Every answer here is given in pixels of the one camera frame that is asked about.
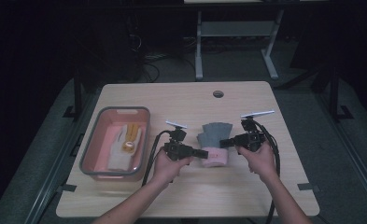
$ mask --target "dark background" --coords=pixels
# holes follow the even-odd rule
[[[129,49],[127,34],[138,32],[149,47],[178,46],[182,36],[195,36],[195,27],[186,25],[196,20],[192,11],[141,12],[139,26],[127,25],[126,16],[72,13],[58,1],[0,1],[0,197],[59,91],[77,70],[86,91],[134,82],[140,76],[140,54]],[[337,67],[367,109],[367,2],[287,10],[278,38],[287,36],[300,40],[293,67]],[[111,37],[119,44],[112,45]],[[116,71],[128,75],[112,77]]]

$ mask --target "gray floor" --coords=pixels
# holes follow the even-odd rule
[[[222,52],[215,52],[210,47],[205,49],[203,81],[264,80],[274,87],[303,72],[289,68],[297,45],[294,42],[275,44],[272,58],[280,78],[273,80],[268,76],[260,53],[267,39],[234,41],[223,44]],[[184,54],[184,59],[166,58],[152,63],[160,70],[156,82],[195,81],[193,52]],[[154,67],[145,68],[151,76],[156,76]],[[318,188],[315,195],[320,213],[312,220],[314,223],[367,223],[367,189],[350,159],[346,143],[341,140],[341,133],[345,133],[367,168],[367,112],[355,92],[341,81],[339,103],[348,107],[354,119],[334,123],[325,110],[327,91],[320,95],[311,92],[309,86],[312,80],[311,77],[289,90],[274,92],[309,182]],[[34,211],[38,212],[34,217],[39,217],[39,223],[90,223],[93,220],[60,218],[55,215],[55,209],[61,196],[57,188],[68,177],[75,159],[68,155],[72,148],[77,149],[74,144],[86,130],[97,96],[86,94],[84,113],[79,121],[62,118],[65,109],[74,102],[72,81],[66,84],[0,202],[0,223],[24,223],[25,220],[36,223],[36,218],[34,222],[29,220],[33,218],[29,214]],[[62,151],[61,148],[67,148],[68,151]],[[53,169],[57,171],[55,181],[47,182],[49,172]],[[45,194],[47,196],[43,204],[47,207],[44,207],[44,212],[42,209],[36,210],[33,204],[38,203],[38,199]],[[263,223],[264,217],[254,217],[253,220]],[[166,223],[167,220],[152,221]],[[200,223],[249,222],[244,219],[202,219]],[[279,223],[279,220],[275,218],[273,223]]]

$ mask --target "background table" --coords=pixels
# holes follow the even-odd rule
[[[223,91],[222,98],[213,96]],[[85,133],[78,156],[67,180],[77,186],[65,191],[57,207],[60,217],[98,217],[122,202],[141,186],[138,182],[95,181],[79,170],[78,164],[98,112],[106,106],[145,106],[150,111],[147,150],[165,123],[188,126],[184,144],[198,147],[196,136],[210,122],[233,124],[231,136],[243,133],[240,116],[273,109],[272,115],[256,118],[272,134],[280,150],[281,179],[308,216],[319,212],[312,190],[299,190],[308,183],[273,92],[266,82],[193,82],[163,84],[119,84],[104,86]],[[167,141],[161,138],[159,146]],[[184,167],[180,176],[161,193],[142,217],[258,217],[267,216],[271,203],[268,189],[251,174],[244,157],[230,148],[227,167],[204,168],[199,159]]]

